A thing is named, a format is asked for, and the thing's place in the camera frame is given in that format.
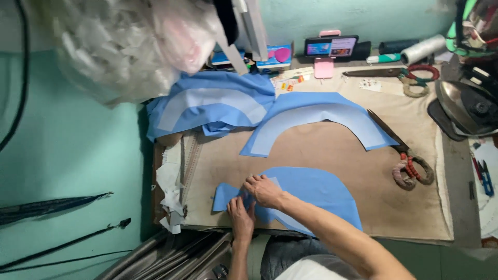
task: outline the phone screen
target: phone screen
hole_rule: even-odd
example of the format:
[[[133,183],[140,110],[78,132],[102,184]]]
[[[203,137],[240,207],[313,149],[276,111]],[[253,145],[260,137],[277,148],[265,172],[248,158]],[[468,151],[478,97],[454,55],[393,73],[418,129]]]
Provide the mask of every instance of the phone screen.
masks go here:
[[[331,42],[312,43],[306,48],[307,55],[329,55],[333,57],[350,56],[353,53],[353,48],[356,43],[356,38],[337,38]]]

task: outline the metal ruler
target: metal ruler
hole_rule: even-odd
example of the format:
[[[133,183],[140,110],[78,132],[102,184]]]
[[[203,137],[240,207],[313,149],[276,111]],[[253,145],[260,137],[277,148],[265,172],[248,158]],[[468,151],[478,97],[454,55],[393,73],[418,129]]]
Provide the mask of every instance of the metal ruler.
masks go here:
[[[187,201],[188,191],[190,189],[190,184],[194,177],[195,167],[201,155],[202,150],[202,138],[204,138],[202,132],[190,131],[182,138],[182,160],[183,160],[183,170],[181,170],[181,182],[184,186],[181,193],[181,203],[185,206]]]

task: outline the plastic bag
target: plastic bag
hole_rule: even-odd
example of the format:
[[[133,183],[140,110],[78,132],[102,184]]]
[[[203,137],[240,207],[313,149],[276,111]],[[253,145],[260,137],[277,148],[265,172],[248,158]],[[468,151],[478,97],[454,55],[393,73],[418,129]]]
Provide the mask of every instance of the plastic bag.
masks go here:
[[[62,72],[100,103],[113,107],[165,96],[178,80],[178,69],[163,56],[147,3],[47,0],[40,5]]]
[[[216,45],[223,27],[214,5],[202,0],[154,0],[154,27],[162,54],[178,70],[195,74]]]

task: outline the red pen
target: red pen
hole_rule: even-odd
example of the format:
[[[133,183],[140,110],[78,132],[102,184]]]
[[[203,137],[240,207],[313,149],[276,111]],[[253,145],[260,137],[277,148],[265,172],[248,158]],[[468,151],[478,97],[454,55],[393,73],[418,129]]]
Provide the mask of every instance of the red pen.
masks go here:
[[[479,170],[479,167],[477,166],[477,160],[474,157],[474,153],[473,152],[471,152],[470,155],[472,157],[472,162],[474,163],[474,168],[476,169],[476,172],[477,172],[477,178],[479,178],[479,182],[482,185],[483,184],[483,176],[481,174],[481,171]]]

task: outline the smartphone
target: smartphone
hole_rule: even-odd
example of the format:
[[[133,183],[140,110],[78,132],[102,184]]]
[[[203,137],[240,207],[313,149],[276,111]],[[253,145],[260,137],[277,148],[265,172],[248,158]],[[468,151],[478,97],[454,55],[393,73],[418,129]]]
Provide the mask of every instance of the smartphone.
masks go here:
[[[348,57],[358,42],[358,36],[324,36],[307,38],[304,55],[308,57]]]

